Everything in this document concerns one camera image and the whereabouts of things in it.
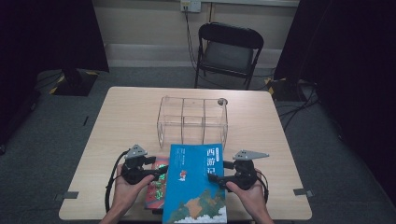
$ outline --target wooden table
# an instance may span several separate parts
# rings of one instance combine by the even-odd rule
[[[254,164],[268,179],[271,217],[311,218],[306,196],[294,195],[293,190],[303,185],[268,92],[113,87],[107,93],[68,190],[77,191],[78,197],[64,199],[59,213],[61,219],[102,219],[106,213],[106,185],[114,163],[121,152],[134,144],[147,150],[148,156],[168,155],[168,148],[160,149],[157,134],[158,112],[165,95],[227,99],[228,136],[224,160],[232,161],[240,149],[269,153],[269,158],[254,160]],[[225,170],[225,174],[233,175],[234,171]],[[143,189],[123,219],[161,221],[161,215],[152,215],[143,208],[145,194]],[[236,195],[227,193],[226,202],[229,220],[251,219]]]

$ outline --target wall outlet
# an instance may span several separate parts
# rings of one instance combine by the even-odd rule
[[[180,11],[201,12],[201,1],[180,0]]]

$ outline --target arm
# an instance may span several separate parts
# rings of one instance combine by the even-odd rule
[[[227,187],[238,196],[244,205],[247,212],[253,217],[253,219],[259,224],[274,224],[271,219],[267,205],[264,200],[264,192],[262,190],[262,184],[257,180],[254,185],[248,190],[240,189],[235,183],[229,181],[226,183]]]
[[[128,212],[134,201],[137,198],[140,190],[149,184],[153,179],[154,175],[148,175],[143,178],[139,183],[130,185],[126,180],[120,176],[122,165],[117,167],[117,176],[113,204],[105,217],[100,222],[101,224],[112,224],[118,223],[119,220]]]

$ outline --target book cover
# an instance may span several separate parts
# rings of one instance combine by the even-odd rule
[[[151,165],[151,170],[158,170],[161,167],[169,164],[169,157],[156,157],[156,160]],[[158,181],[152,181],[148,185],[146,193],[145,208],[151,210],[163,209],[164,198],[166,190],[166,174],[160,175]]]
[[[163,223],[227,223],[222,145],[171,145]]]

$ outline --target transparent storage box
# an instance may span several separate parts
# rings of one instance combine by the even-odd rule
[[[227,139],[227,100],[164,96],[157,121],[161,148],[171,144],[200,145]]]

